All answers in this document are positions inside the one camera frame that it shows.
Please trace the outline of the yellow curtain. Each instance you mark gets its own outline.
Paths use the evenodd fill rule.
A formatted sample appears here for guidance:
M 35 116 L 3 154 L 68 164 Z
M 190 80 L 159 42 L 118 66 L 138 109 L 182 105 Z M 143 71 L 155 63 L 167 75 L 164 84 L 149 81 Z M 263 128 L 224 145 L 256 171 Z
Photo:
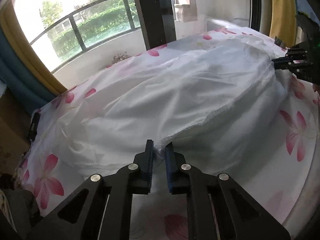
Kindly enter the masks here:
M 272 0 L 270 37 L 281 39 L 287 47 L 295 44 L 296 12 L 295 0 Z
M 67 88 L 62 85 L 45 67 L 25 37 L 10 1 L 1 10 L 1 28 L 13 51 L 25 68 L 55 96 L 64 93 Z

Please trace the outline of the yellow curtain left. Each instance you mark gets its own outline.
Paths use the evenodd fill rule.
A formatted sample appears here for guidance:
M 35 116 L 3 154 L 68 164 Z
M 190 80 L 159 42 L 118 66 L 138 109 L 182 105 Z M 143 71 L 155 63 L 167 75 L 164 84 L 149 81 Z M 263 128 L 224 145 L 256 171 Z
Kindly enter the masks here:
M 1 10 L 1 28 L 13 51 L 25 68 L 55 96 L 64 93 L 67 88 L 62 85 L 45 67 L 25 37 L 10 1 Z

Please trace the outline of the white fabric sheet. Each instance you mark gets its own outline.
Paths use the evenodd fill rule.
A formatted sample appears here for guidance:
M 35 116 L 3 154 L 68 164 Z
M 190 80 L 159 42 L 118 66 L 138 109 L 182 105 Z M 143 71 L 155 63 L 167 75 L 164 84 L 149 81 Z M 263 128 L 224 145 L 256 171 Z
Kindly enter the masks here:
M 92 76 L 75 90 L 56 124 L 55 151 L 84 177 L 129 163 L 147 140 L 211 172 L 238 166 L 287 95 L 272 60 L 283 51 L 240 34 L 173 42 Z

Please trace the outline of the brown cardboard box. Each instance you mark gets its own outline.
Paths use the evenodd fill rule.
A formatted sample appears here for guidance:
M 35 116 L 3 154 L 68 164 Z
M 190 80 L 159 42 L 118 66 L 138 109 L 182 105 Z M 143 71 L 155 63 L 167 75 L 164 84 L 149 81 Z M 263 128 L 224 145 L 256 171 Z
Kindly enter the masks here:
M 7 88 L 1 96 L 1 173 L 13 175 L 29 148 L 31 116 Z

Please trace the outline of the black remote on bed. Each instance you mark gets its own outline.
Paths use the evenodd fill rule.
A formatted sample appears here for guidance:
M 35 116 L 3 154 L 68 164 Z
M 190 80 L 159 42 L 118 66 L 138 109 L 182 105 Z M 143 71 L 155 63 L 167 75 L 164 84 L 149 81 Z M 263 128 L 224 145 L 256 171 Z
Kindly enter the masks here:
M 37 128 L 39 125 L 40 116 L 41 116 L 40 113 L 36 112 L 36 113 L 34 113 L 33 118 L 31 120 L 29 132 L 28 132 L 28 139 L 31 142 L 33 142 L 37 136 Z

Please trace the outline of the dark door frame post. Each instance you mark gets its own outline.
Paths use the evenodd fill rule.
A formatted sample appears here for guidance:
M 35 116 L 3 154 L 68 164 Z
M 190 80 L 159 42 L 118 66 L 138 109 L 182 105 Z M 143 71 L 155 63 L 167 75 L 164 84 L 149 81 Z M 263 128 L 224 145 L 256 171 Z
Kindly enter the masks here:
M 176 40 L 171 0 L 135 0 L 146 50 Z

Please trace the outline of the yellow curtain right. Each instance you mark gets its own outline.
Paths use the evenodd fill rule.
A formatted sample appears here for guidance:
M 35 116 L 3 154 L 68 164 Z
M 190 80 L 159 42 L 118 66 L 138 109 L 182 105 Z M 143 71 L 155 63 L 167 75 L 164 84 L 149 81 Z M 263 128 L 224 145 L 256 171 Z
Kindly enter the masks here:
M 287 47 L 295 44 L 296 12 L 295 0 L 272 0 L 270 37 L 281 39 Z

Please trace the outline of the teal curtain left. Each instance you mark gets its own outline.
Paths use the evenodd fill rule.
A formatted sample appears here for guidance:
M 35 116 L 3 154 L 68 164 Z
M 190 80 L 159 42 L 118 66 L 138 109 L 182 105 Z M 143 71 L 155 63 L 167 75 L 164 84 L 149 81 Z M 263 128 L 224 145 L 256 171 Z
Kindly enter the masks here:
M 1 81 L 30 114 L 55 98 L 55 95 L 44 87 L 18 58 L 2 31 Z

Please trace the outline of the potted dry plant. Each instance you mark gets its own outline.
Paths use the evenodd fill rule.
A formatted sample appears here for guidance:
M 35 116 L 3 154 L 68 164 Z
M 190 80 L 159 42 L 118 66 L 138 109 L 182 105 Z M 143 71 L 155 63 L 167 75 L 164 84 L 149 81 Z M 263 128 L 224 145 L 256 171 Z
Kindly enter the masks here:
M 119 53 L 117 55 L 114 55 L 112 61 L 111 61 L 111 65 L 114 65 L 120 61 L 124 61 L 125 59 L 128 59 L 130 58 L 131 55 L 128 55 L 127 52 L 125 53 Z

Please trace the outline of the black balcony railing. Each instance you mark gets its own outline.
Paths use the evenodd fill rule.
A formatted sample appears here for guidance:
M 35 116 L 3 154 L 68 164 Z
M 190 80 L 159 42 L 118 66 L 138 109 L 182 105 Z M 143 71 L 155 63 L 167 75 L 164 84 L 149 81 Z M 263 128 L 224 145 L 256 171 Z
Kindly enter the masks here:
M 138 29 L 135 0 L 97 0 L 48 26 L 30 45 L 55 73 L 91 49 Z

